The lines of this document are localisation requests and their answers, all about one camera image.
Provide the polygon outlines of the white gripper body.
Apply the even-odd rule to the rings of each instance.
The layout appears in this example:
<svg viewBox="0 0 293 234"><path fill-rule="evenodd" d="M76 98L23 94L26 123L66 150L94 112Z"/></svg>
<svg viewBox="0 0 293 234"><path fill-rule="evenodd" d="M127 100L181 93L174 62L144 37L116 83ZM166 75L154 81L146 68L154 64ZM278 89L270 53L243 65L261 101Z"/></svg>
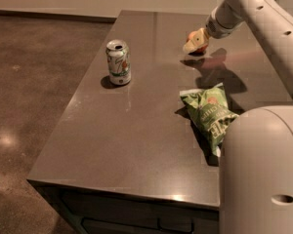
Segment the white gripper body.
<svg viewBox="0 0 293 234"><path fill-rule="evenodd" d="M231 35L242 23L243 18L223 1L207 18L206 30L211 37L222 39Z"/></svg>

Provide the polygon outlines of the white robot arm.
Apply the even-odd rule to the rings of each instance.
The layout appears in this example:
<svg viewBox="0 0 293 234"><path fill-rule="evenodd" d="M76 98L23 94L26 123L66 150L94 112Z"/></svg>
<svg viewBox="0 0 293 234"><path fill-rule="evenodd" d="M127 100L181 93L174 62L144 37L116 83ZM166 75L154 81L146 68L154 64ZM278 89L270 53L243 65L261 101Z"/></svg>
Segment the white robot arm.
<svg viewBox="0 0 293 234"><path fill-rule="evenodd" d="M219 39L247 23L293 100L293 17L276 0L224 0L206 28ZM249 110L220 158L219 234L293 234L293 102Z"/></svg>

